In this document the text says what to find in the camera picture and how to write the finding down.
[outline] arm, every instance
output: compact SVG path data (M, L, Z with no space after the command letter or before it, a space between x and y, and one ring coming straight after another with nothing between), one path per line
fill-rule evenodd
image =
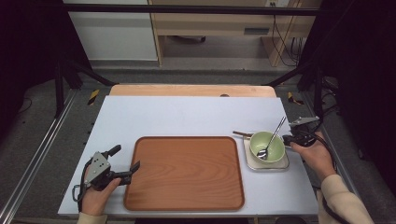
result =
M311 147L301 147L295 143L290 146L304 158L321 182L321 191L318 192L319 223L338 223L323 208L323 197L334 213L349 223L374 223L361 200L347 189L341 176L334 171L332 157L323 144L316 141Z
M117 188L121 179L113 179L105 189L96 191L87 189L82 199L81 213L78 217L78 224L105 224L107 216L103 215L108 198L114 189Z

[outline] white table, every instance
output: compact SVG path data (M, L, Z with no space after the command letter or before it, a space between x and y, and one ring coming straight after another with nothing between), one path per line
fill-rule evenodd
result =
M113 171L121 172L129 169L134 143L142 136L232 136L238 147L246 199L240 210L132 212L123 207L125 187L121 186L110 197L105 212L115 217L315 215L318 213L317 201L298 154L287 150L290 167L284 172L253 171L246 162L242 137L232 134L233 131L272 131L282 116L286 115L279 98L107 96L59 214L71 217L78 214L71 190L79 183L82 168L95 151L106 151L120 144L122 150L108 160ZM285 124L279 135L289 133L290 127Z

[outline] gray floor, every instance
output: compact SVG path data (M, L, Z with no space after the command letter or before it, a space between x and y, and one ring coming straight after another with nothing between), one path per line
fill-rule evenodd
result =
M292 69L280 65L271 67L262 42L257 37L208 37L205 43L168 39L163 66L140 64L130 67L105 66L98 64L96 71L104 77L120 83L184 83L184 84L246 84L261 85L285 74ZM74 173L84 144L89 138L104 97L109 88L96 81L83 77L85 83L77 91L74 103L67 114L62 128L57 133L49 152L42 162L37 175L27 191L15 218L20 223L61 223L74 222L73 219L57 215ZM289 120L298 117L311 117L311 92L300 94L293 78L279 87L276 94L282 99ZM100 89L94 105L87 105L92 90ZM305 105L288 102L288 92L292 92ZM8 136L0 143L0 206L18 185L30 159L35 155L55 113L54 83L49 81L33 87L25 97L32 105L14 120ZM332 97L326 97L326 105L334 104ZM28 100L22 107L29 105ZM322 131L340 157L341 164L353 182L353 186L366 205L375 223L396 223L396 200L383 182L375 166L370 161L358 157L356 146L342 117L332 112L325 117ZM315 176L307 169L313 184ZM114 221L125 221L112 218ZM307 217L315 223L314 217ZM261 223L274 223L272 218L261 218Z

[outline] black horizontal bar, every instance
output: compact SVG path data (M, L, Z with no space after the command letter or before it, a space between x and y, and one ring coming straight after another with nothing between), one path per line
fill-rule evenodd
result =
M62 8L74 12L134 12L134 13L193 13L193 14L243 14L319 16L337 12L320 8L300 7L226 7L226 6L176 6L176 5L108 5L108 4L40 4L41 8Z

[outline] sleeve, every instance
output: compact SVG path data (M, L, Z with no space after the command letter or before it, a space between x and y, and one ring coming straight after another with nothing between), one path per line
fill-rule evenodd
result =
M94 217L84 213L79 213L77 224L106 224L107 216Z
M326 177L322 182L321 191L318 191L319 223L338 223L323 208L323 197L334 213L347 222L374 223L363 202L347 189L340 175Z

